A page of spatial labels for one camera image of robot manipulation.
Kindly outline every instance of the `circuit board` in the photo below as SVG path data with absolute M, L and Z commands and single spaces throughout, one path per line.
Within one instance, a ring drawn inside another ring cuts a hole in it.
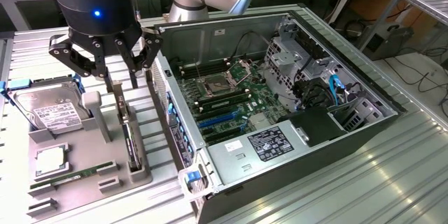
M 191 113 L 210 145 L 258 130 L 255 117 L 263 118 L 263 125 L 272 125 L 290 113 L 263 82 L 256 62 L 248 63 L 238 59 L 231 62 L 231 66 L 226 72 L 187 80 L 178 79 Z M 207 101 L 218 97 L 226 98 L 210 102 L 211 106 L 207 107 Z

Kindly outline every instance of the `metal shelf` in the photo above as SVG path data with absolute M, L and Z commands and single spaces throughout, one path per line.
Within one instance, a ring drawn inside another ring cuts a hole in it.
M 358 44 L 358 48 L 360 51 L 364 50 L 368 42 L 371 41 L 374 34 L 376 32 L 378 27 L 387 19 L 391 11 L 394 10 L 395 6 L 398 5 L 400 0 L 391 0 L 380 18 L 378 19 L 374 29 L 370 30 L 367 36 L 364 36 L 363 40 Z M 448 26 L 448 0 L 404 0 L 412 6 L 418 7 L 424 13 L 432 16 L 440 23 Z
M 406 0 L 438 21 L 448 25 L 448 0 Z

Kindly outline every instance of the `metal table surface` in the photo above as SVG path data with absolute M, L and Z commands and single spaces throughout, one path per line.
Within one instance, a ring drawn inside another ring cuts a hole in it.
M 255 8 L 248 13 L 294 9 L 339 50 L 371 76 L 408 113 L 360 150 L 279 189 L 214 223 L 448 223 L 448 135 L 446 123 L 416 101 L 368 58 L 306 8 L 295 5 Z M 143 21 L 148 26 L 162 18 Z M 47 53 L 51 35 L 66 28 L 16 33 L 0 42 L 6 61 L 3 78 L 47 78 L 71 71 Z M 136 106 L 147 157 L 155 180 L 147 186 L 83 206 L 40 223 L 194 223 L 194 211 L 183 199 L 176 169 L 144 80 L 131 89 L 124 63 L 107 59 L 114 79 L 124 82 L 124 96 Z M 87 90 L 103 95 L 103 110 L 114 98 L 94 78 Z M 27 124 L 15 108 L 4 104 L 0 131 L 2 223 L 23 223 L 27 216 L 24 170 Z

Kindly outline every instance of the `blue pcie slot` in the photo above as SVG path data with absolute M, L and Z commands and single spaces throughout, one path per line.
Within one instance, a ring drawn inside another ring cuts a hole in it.
M 231 114 L 223 115 L 223 116 L 220 116 L 220 117 L 218 117 L 212 120 L 208 120 L 208 121 L 199 124 L 199 128 L 204 128 L 204 127 L 208 127 L 214 124 L 218 124 L 218 123 L 226 122 L 228 120 L 232 120 L 232 119 L 235 119 L 236 115 L 238 115 L 238 111 L 232 112 Z

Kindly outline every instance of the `hard drive label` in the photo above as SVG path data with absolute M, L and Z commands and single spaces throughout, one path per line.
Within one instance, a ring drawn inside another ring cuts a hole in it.
M 279 126 L 251 135 L 248 139 L 262 161 L 264 162 L 294 150 L 294 147 Z
M 51 131 L 82 124 L 82 119 L 71 102 L 43 107 L 34 111 Z

